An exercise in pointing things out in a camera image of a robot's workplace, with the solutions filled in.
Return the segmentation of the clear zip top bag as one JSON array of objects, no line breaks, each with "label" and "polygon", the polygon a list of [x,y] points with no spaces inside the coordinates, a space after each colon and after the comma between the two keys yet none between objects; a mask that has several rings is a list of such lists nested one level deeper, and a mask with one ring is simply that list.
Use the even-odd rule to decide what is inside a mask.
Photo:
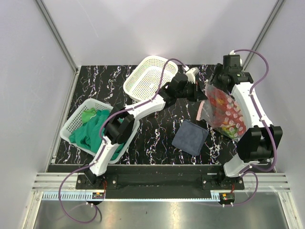
[{"label": "clear zip top bag", "polygon": [[211,84],[206,85],[205,95],[207,99],[201,101],[196,120],[204,120],[216,131],[239,141],[246,132],[246,126],[238,102]]}]

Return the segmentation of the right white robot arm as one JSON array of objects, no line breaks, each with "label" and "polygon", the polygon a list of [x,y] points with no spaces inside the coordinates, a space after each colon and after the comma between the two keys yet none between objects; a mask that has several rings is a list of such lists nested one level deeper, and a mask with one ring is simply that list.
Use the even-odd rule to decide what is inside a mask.
[{"label": "right white robot arm", "polygon": [[244,72],[239,50],[223,57],[210,78],[212,85],[230,92],[243,115],[245,133],[237,143],[237,153],[226,162],[216,177],[218,187],[227,189],[239,182],[252,168],[272,171],[277,162],[277,148],[283,136],[280,126],[275,126],[265,114],[255,92],[250,73]]}]

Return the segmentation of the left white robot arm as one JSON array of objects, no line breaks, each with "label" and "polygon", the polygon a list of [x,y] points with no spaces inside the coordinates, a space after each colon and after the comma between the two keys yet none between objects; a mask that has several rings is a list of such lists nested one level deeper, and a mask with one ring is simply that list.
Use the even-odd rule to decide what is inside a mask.
[{"label": "left white robot arm", "polygon": [[198,102],[207,98],[200,88],[198,74],[196,68],[186,73],[177,73],[170,82],[159,89],[152,99],[133,105],[113,107],[109,118],[102,125],[102,148],[84,172],[86,183],[91,188],[97,189],[102,185],[102,175],[106,172],[113,153],[119,145],[132,140],[136,122],[174,105],[177,99],[186,98],[190,102]]}]

